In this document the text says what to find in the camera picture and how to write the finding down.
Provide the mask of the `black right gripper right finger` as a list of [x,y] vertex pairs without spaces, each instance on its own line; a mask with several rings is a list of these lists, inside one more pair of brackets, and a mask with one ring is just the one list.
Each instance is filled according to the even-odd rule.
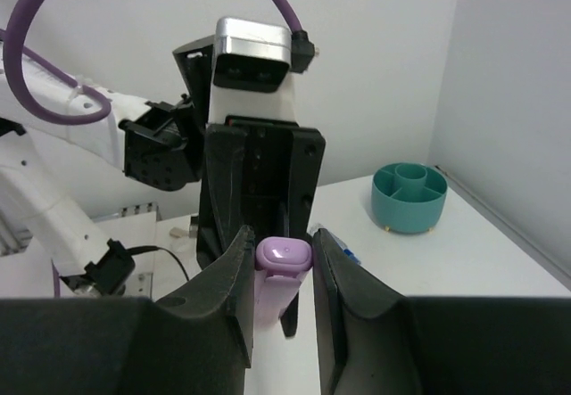
[[404,296],[312,238],[325,394],[567,394],[570,301]]

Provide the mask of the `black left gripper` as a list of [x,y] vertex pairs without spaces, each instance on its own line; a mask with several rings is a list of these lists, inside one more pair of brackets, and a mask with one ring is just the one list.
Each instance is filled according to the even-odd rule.
[[209,123],[214,37],[176,48],[187,88],[173,115],[185,140],[191,181],[201,184],[196,254],[207,268],[242,226],[252,243],[271,236],[305,239],[326,140],[316,128],[229,116]]

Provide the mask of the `pink translucent highlighter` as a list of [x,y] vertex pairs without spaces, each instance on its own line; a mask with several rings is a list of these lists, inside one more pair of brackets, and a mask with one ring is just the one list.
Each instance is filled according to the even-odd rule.
[[266,329],[275,325],[293,301],[302,282],[290,276],[270,276],[257,270],[254,279],[254,327]]

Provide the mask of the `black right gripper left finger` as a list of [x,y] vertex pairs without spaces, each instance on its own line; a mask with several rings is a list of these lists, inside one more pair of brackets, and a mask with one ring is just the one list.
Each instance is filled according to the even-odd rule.
[[1,303],[4,394],[240,394],[252,363],[254,233],[159,300]]

